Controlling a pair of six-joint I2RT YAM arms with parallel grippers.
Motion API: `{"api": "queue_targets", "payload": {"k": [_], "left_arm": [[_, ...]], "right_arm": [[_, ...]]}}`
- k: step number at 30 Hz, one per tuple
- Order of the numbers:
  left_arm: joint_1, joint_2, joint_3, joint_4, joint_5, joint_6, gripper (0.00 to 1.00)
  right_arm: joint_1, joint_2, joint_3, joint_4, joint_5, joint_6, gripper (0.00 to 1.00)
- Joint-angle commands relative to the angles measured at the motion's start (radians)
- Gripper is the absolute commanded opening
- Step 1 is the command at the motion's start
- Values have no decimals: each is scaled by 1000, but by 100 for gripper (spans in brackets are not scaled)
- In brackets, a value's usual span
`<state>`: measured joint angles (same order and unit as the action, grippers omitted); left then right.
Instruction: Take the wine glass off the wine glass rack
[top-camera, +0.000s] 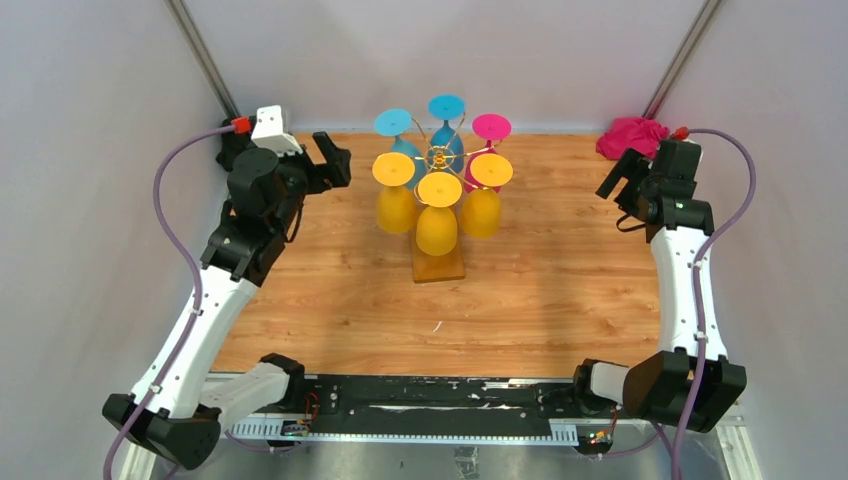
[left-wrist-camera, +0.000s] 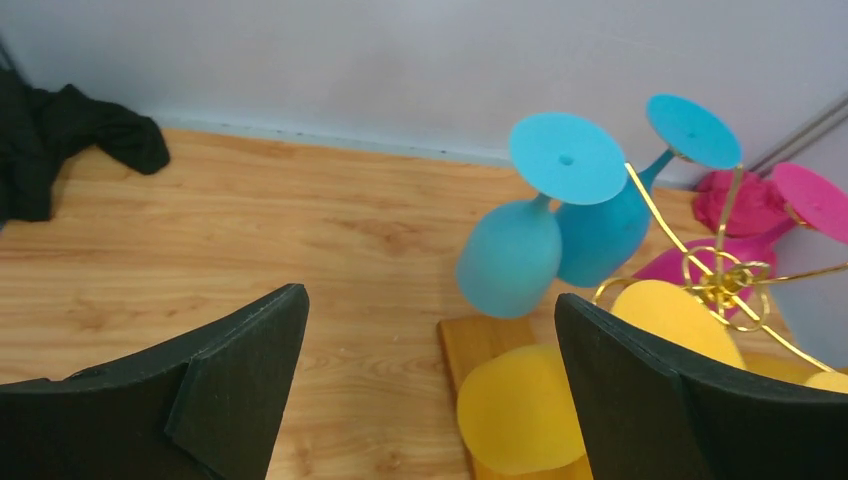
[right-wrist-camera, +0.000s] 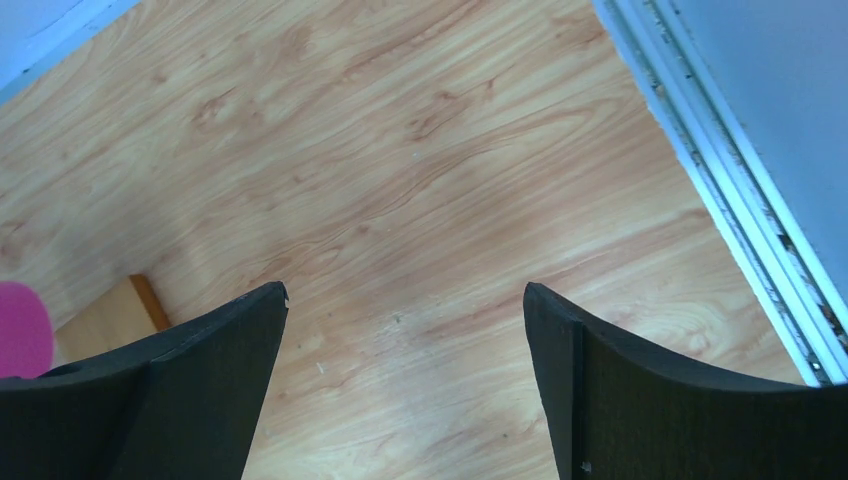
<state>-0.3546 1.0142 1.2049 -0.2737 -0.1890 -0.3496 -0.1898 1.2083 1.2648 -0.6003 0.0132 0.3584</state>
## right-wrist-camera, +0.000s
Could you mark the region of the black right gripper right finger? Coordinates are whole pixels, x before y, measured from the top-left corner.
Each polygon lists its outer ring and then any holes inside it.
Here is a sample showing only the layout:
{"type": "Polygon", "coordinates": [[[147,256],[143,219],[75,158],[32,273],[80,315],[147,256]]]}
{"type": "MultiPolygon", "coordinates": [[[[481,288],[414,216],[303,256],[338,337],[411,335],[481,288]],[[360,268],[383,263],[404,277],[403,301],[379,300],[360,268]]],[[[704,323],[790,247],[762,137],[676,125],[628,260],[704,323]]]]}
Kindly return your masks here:
{"type": "Polygon", "coordinates": [[[716,367],[539,283],[526,338],[563,479],[843,479],[847,389],[716,367]]]}

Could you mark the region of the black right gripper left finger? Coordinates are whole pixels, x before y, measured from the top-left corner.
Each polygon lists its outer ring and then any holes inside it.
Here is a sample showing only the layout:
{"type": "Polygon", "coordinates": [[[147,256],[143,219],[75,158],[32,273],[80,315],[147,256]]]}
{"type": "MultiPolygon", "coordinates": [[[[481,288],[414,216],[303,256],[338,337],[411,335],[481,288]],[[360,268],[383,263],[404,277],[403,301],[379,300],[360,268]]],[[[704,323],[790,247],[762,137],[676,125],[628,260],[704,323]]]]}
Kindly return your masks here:
{"type": "Polygon", "coordinates": [[[288,313],[281,282],[120,348],[1,382],[5,479],[238,479],[288,313]]]}

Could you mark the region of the pink wine glass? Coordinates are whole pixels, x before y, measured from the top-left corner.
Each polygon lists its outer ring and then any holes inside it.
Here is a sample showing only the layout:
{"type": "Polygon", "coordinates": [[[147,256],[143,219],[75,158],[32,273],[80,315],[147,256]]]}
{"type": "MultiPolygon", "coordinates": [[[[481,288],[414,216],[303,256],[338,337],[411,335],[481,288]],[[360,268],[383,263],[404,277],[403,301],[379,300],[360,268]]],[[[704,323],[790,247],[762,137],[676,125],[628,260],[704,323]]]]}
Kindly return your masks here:
{"type": "Polygon", "coordinates": [[[50,370],[54,335],[48,310],[29,286],[1,282],[1,377],[33,379],[50,370]]]}

